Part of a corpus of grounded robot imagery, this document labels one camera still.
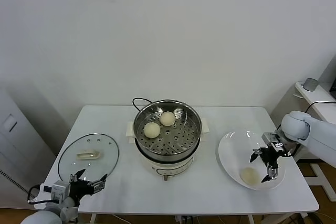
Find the small cup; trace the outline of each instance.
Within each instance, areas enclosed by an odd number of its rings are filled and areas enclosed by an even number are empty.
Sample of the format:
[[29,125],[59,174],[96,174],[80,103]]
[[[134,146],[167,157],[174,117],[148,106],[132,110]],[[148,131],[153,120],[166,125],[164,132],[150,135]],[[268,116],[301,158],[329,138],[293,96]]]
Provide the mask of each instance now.
[[319,85],[319,81],[313,78],[307,78],[307,80],[303,84],[303,88],[307,91],[315,91],[318,85]]

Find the glass lid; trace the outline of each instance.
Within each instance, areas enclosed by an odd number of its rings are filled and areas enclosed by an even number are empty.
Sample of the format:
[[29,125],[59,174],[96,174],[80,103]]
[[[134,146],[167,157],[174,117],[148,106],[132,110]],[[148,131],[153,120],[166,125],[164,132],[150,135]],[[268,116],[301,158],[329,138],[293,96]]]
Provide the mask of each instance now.
[[86,169],[81,179],[95,181],[112,173],[119,157],[113,138],[104,134],[83,136],[66,148],[58,162],[58,175],[69,181],[70,174]]

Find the white cabinet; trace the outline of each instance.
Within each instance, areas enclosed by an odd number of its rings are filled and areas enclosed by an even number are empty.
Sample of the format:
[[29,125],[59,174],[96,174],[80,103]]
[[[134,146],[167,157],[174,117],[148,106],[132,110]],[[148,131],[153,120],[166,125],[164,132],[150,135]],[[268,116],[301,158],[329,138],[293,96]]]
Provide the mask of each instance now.
[[0,207],[30,208],[26,192],[42,183],[55,155],[5,90],[0,90]]

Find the white wall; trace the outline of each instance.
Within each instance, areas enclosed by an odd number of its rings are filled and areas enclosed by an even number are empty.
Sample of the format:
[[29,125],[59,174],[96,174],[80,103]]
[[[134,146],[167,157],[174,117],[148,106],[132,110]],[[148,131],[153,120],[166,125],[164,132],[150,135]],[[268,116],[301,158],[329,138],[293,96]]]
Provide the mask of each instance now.
[[318,78],[335,0],[0,0],[0,84],[57,151],[84,104],[265,106]]

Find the table leg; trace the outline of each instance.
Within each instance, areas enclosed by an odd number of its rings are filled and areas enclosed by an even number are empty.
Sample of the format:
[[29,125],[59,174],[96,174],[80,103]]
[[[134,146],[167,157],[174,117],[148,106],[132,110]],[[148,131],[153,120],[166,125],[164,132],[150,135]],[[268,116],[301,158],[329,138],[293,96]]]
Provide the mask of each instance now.
[[90,224],[96,222],[97,214],[91,214]]
[[250,224],[254,224],[254,219],[253,219],[253,215],[247,215],[248,216],[248,221]]
[[330,201],[336,201],[336,193],[318,164],[310,164],[316,177],[305,177],[310,186],[322,186]]
[[261,224],[278,224],[278,223],[286,220],[287,218],[289,218],[293,214],[295,214],[295,213],[290,212],[288,214],[282,214],[282,215],[270,215],[270,216],[267,216],[264,220],[262,220]]

